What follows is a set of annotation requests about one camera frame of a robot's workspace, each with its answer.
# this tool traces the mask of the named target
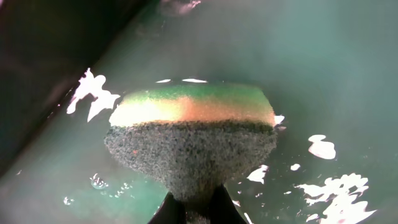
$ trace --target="green scouring pad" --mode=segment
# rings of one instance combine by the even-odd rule
[[[125,96],[104,141],[123,166],[162,182],[188,209],[276,147],[274,111],[246,85],[177,85]]]

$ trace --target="abrasive layer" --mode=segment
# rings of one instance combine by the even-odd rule
[[[214,189],[258,166],[276,147],[271,126],[253,121],[112,126],[104,139],[123,166],[162,182],[186,206],[207,204]]]

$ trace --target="wet surface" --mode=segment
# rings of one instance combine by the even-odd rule
[[[92,71],[106,77],[104,90],[122,97],[169,84],[156,83],[165,79],[260,86],[286,129],[262,164],[264,183],[248,173],[227,184],[251,222],[332,217],[325,210],[337,195],[309,206],[297,186],[323,187],[327,178],[355,173],[369,188],[353,203],[377,210],[364,223],[395,223],[397,7],[395,1],[206,1],[183,17],[150,7]],[[87,123],[93,100],[84,98],[73,114],[60,106],[0,180],[2,223],[145,223],[156,211],[165,189],[110,158],[103,137],[111,110]],[[334,144],[335,157],[309,152],[314,135]],[[93,187],[95,174],[109,186]],[[124,183],[129,189],[121,189]]]

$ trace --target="sponge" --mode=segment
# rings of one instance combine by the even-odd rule
[[[187,210],[258,166],[276,147],[274,111],[259,88],[177,85],[125,96],[104,142],[124,167],[162,182]]]

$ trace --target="white paint chip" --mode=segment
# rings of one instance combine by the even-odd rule
[[[97,114],[99,114],[103,109],[113,109],[113,105],[119,95],[113,95],[107,90],[103,90],[102,86],[105,84],[106,78],[103,75],[94,75],[87,68],[85,72],[86,77],[81,77],[79,82],[80,86],[76,89],[75,94],[67,108],[67,114],[72,114],[76,111],[76,104],[84,99],[86,95],[93,95],[97,98],[91,103],[91,108],[88,113],[87,122],[93,119]]]
[[[268,167],[266,165],[261,165],[260,168],[251,172],[247,178],[251,181],[260,182],[260,183],[264,184],[264,177],[266,176],[267,170],[268,170]]]
[[[156,83],[167,83],[171,81],[171,79],[166,79],[166,80],[161,80],[161,81],[157,81]]]
[[[292,171],[296,171],[296,170],[298,170],[300,168],[300,164],[294,164],[294,165],[291,165],[290,166],[290,170],[292,170]]]
[[[205,80],[197,80],[195,78],[186,78],[182,80],[183,82],[193,82],[193,83],[206,83]]]
[[[324,142],[326,136],[316,134],[309,137],[309,141],[313,142],[312,146],[308,149],[314,156],[322,159],[334,159],[336,157],[335,145],[332,142]]]
[[[244,216],[246,217],[246,219],[248,220],[249,224],[254,224],[253,222],[251,222],[249,215],[245,212]]]
[[[352,173],[350,175],[342,175],[340,179],[325,180],[325,186],[317,185],[299,185],[298,188],[304,189],[304,192],[312,198],[306,198],[308,206],[318,202],[327,202],[331,195],[336,195],[329,207],[323,211],[326,218],[320,220],[321,224],[349,223],[355,224],[372,215],[376,210],[366,212],[367,201],[353,203],[363,192],[368,189],[365,186],[368,178],[361,177]],[[350,193],[350,189],[356,187],[357,190]]]
[[[232,203],[234,203],[234,205],[236,205],[236,206],[241,206],[241,203],[239,202],[239,201],[234,201],[234,200],[232,200]]]
[[[309,222],[309,221],[317,219],[317,218],[319,218],[319,215],[313,214],[313,215],[310,215],[305,222]]]
[[[275,119],[275,124],[280,124],[285,119],[285,116],[283,115],[274,116],[274,119]]]

